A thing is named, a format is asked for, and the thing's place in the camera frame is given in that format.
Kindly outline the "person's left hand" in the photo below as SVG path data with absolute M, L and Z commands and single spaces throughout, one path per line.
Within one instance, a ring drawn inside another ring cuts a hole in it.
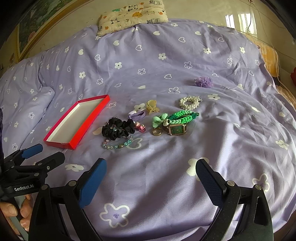
M 31 194 L 25 195 L 25 199 L 24 199 L 19 211 L 17 210 L 17 208 L 13 204 L 7 203 L 7 202 L 1 202 L 1 210 L 16 235 L 20 235 L 20 232 L 15 227 L 15 225 L 12 223 L 10 217 L 15 217 L 19 213 L 22 216 L 22 218 L 20 220 L 21 226 L 27 232 L 29 231 L 32 210 L 33 210 L 33 198 L 32 198 Z

